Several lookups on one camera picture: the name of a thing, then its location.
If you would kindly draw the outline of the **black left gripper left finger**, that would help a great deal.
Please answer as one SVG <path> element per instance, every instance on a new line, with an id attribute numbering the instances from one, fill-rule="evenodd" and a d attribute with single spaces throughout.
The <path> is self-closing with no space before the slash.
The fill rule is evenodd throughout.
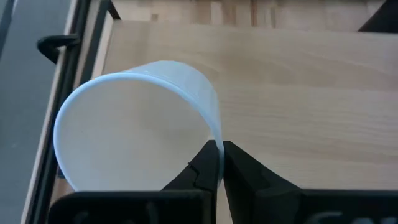
<path id="1" fill-rule="evenodd" d="M 163 190 L 200 189 L 216 192 L 219 171 L 219 151 L 215 140 L 209 140 L 184 170 Z"/>

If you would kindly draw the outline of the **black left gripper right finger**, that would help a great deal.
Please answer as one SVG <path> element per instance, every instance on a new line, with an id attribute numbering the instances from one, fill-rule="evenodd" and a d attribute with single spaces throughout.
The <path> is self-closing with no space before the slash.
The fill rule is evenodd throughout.
<path id="1" fill-rule="evenodd" d="M 233 223 L 294 223 L 301 189 L 231 141 L 224 142 L 224 186 Z"/>

